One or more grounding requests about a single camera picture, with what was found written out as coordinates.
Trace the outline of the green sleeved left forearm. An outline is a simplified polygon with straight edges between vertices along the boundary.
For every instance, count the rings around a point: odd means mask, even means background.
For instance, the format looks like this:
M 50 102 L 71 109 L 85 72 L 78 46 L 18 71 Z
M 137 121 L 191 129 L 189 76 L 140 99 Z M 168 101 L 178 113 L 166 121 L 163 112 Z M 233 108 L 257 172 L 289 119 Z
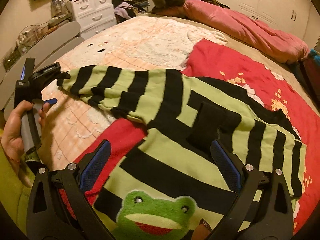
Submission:
M 27 209 L 35 176 L 24 160 L 18 171 L 14 170 L 14 164 L 1 146 L 1 203 L 16 226 L 26 234 Z

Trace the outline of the person's left hand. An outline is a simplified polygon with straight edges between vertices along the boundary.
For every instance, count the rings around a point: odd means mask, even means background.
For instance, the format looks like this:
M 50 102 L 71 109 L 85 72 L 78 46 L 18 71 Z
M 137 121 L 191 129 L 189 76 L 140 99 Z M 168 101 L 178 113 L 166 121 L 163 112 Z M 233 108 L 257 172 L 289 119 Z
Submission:
M 4 126 L 1 146 L 10 165 L 17 173 L 20 167 L 21 157 L 24 154 L 24 144 L 21 136 L 22 115 L 33 109 L 33 104 L 28 101 L 21 101 L 10 113 Z

